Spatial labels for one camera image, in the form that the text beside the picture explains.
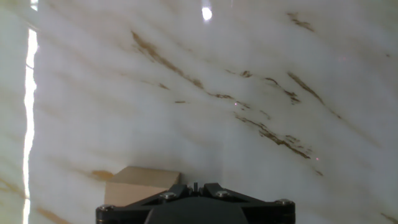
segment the marble surface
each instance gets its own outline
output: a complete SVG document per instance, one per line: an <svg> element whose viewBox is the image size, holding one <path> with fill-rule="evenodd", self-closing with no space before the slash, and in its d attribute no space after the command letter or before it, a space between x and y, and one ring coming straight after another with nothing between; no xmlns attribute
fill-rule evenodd
<svg viewBox="0 0 398 224"><path fill-rule="evenodd" d="M397 24L393 0L1 0L2 223L93 223L132 165L397 224Z"/></svg>

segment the metal bolt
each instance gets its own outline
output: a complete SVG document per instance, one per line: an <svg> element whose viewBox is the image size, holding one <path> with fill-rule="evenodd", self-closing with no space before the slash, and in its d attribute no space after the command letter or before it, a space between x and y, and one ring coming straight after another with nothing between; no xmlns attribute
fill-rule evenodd
<svg viewBox="0 0 398 224"><path fill-rule="evenodd" d="M219 190L216 192L216 196L217 197L227 197L227 196L229 196L229 193L226 190Z"/></svg>
<svg viewBox="0 0 398 224"><path fill-rule="evenodd" d="M107 212L112 211L114 209L114 205L101 205L98 208L103 212Z"/></svg>
<svg viewBox="0 0 398 224"><path fill-rule="evenodd" d="M160 195L160 197L162 197L164 199L171 199L171 198L175 198L176 196L177 195L173 192L165 192Z"/></svg>
<svg viewBox="0 0 398 224"><path fill-rule="evenodd" d="M278 204L282 204L282 205L291 205L291 204L293 204L293 202L291 200L285 199L285 198L277 200L275 202L278 203Z"/></svg>

